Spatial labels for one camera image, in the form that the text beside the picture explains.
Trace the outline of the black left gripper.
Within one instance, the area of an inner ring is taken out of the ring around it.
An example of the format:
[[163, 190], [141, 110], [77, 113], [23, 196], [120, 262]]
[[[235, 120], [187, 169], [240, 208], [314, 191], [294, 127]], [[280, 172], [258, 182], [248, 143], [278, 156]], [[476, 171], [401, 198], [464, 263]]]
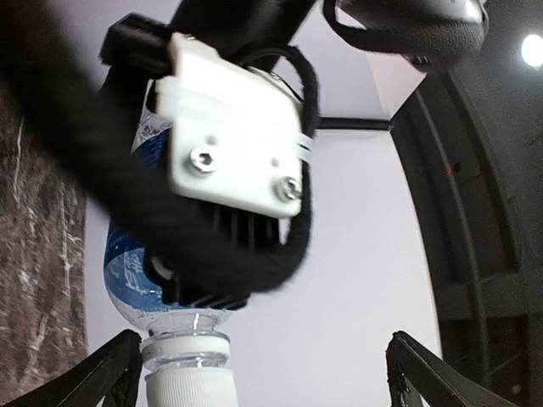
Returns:
[[114, 223], [173, 274], [166, 304], [199, 287], [233, 305], [282, 286], [311, 231], [316, 73], [299, 49], [249, 47], [233, 60], [169, 26], [129, 14], [101, 51], [155, 82], [169, 123], [165, 174], [107, 148], [100, 199]]

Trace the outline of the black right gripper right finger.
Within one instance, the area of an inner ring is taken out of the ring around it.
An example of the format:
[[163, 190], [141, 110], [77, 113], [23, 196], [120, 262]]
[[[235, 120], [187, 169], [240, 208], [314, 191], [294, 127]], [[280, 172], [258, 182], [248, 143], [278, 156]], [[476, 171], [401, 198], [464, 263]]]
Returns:
[[392, 406], [513, 405], [469, 380], [406, 332], [393, 334], [385, 356]]

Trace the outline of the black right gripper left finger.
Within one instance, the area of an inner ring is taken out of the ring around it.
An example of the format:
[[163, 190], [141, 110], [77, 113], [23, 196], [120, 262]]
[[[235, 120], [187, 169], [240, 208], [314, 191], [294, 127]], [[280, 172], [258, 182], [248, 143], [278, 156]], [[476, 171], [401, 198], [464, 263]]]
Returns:
[[50, 382], [6, 407], [134, 407], [143, 369], [141, 336], [126, 329]]

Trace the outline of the white bottle cap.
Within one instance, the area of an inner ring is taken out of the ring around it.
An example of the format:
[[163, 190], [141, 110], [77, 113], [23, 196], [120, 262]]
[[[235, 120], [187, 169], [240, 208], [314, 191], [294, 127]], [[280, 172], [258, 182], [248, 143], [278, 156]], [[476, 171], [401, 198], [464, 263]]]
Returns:
[[141, 345], [153, 407], [238, 407], [229, 338], [219, 332], [150, 337]]

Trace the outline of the blue label Pocari bottle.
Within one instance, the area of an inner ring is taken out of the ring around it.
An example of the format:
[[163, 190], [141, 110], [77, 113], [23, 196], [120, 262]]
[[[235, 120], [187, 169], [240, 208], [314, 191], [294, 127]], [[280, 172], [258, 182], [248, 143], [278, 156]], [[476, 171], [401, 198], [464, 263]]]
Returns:
[[[101, 91], [119, 105], [121, 118], [132, 128], [126, 136], [131, 154], [145, 167], [165, 173], [171, 124], [144, 107], [148, 81], [129, 78], [115, 70], [107, 74]], [[212, 332], [232, 314], [217, 298], [188, 285], [183, 304], [164, 304], [161, 282], [174, 282], [168, 268], [135, 238], [109, 224], [104, 254], [104, 283], [119, 313], [150, 337]]]

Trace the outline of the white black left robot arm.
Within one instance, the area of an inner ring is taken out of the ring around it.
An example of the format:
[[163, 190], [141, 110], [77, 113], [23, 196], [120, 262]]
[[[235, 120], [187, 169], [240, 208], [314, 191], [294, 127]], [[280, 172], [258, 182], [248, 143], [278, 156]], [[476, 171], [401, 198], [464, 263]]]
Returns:
[[[438, 2], [423, 12], [418, 1], [355, 1], [351, 13], [361, 27], [344, 26], [340, 34], [361, 50], [405, 54], [422, 71], [478, 51], [487, 21], [471, 23], [438, 8]], [[121, 146], [112, 105], [92, 88], [45, 2], [2, 2], [1, 75], [59, 165], [116, 225], [185, 280], [207, 293], [246, 299], [279, 288], [300, 267], [310, 239], [310, 185], [303, 186], [301, 210], [282, 247], [257, 254], [232, 248]]]

